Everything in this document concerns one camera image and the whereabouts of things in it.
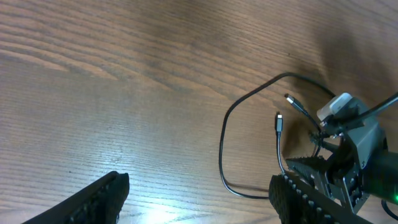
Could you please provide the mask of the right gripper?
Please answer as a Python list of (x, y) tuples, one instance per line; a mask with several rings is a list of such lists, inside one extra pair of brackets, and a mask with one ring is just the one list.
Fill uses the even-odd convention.
[[(313, 154), (324, 149), (331, 156), (286, 159), (288, 168), (321, 194), (338, 199), (351, 213), (358, 213), (370, 195), (397, 203), (397, 154), (388, 150), (386, 134), (376, 118), (396, 102), (397, 97), (390, 96), (368, 108), (353, 97), (336, 115), (321, 121), (321, 133), (308, 134), (315, 145)], [(329, 136), (340, 141), (325, 141)]]

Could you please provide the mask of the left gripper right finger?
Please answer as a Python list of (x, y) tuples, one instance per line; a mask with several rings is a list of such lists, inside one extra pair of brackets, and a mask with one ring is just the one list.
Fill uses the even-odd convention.
[(272, 176), (269, 201), (282, 223), (368, 223), (291, 174)]

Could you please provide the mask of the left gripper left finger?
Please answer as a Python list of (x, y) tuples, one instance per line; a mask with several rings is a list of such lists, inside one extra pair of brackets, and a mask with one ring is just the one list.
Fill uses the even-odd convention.
[(117, 224), (129, 194), (129, 174), (111, 171), (25, 224)]

